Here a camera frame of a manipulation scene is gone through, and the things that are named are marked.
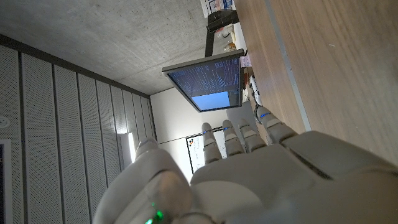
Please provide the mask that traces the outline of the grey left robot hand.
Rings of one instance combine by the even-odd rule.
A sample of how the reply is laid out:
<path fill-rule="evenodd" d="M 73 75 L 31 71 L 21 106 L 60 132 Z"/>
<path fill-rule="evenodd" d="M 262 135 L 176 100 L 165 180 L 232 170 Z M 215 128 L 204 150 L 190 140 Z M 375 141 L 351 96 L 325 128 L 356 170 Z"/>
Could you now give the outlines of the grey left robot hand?
<path fill-rule="evenodd" d="M 227 156 L 202 126 L 205 164 L 187 180 L 155 139 L 104 193 L 95 223 L 396 223 L 397 167 L 318 131 L 296 133 L 256 110 L 269 142 L 245 120 L 223 122 Z"/>

